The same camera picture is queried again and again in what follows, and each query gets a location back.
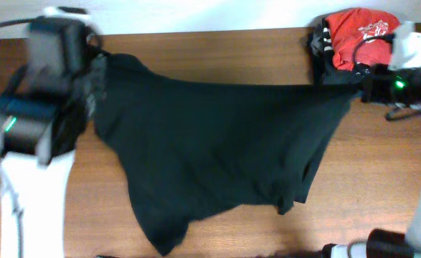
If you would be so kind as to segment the black t-shirt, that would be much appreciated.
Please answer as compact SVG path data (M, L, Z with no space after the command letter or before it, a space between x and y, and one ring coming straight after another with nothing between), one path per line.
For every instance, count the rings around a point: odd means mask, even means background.
M190 223L241 205L303 203L357 85L174 80L110 54L98 137L118 156L136 220L161 255Z

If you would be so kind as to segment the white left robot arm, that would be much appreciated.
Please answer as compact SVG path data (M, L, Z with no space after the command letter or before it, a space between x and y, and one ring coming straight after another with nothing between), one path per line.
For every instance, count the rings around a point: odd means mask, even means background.
M0 255L63 257L67 183L106 58L82 15L38 16L28 26L27 63L0 94Z

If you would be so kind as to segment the dark grey shirt with logo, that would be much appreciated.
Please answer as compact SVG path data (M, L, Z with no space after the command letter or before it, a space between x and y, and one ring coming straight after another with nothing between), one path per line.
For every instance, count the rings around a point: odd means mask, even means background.
M312 61L312 77L315 86L351 85L361 82L362 76L356 70L338 70L333 64L334 51L329 32L322 24L315 26L308 34L306 49Z

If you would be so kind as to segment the black white striped garment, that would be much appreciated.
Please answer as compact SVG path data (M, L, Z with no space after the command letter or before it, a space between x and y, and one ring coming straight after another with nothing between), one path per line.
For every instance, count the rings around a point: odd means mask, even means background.
M331 40L331 28L326 18L322 18L322 38L323 38L323 52L325 54L333 55L334 49Z

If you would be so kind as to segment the red t-shirt with white logo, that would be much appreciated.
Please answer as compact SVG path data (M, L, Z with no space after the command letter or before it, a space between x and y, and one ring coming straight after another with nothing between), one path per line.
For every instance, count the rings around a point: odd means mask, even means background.
M400 25L395 15L356 8L331 14L326 20L331 28L332 60L336 69L351 71L354 60L368 66L389 63L391 46L376 37L391 34Z

